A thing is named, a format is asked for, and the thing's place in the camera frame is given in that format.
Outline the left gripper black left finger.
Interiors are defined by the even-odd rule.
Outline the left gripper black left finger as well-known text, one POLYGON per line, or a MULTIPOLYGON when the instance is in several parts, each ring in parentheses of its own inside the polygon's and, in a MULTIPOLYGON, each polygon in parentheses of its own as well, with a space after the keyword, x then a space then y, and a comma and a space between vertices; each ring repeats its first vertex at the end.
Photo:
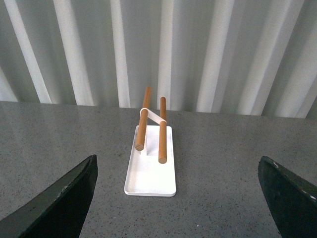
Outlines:
POLYGON ((2 238, 77 238, 89 211, 96 181, 96 155, 89 156, 0 222, 2 238))

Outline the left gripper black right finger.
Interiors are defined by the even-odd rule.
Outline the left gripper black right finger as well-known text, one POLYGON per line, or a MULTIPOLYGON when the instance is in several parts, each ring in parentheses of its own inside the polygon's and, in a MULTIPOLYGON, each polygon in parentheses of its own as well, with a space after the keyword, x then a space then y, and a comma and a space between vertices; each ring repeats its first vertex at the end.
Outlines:
POLYGON ((283 238, 317 236, 317 187, 267 156, 258 166, 259 182, 283 238))

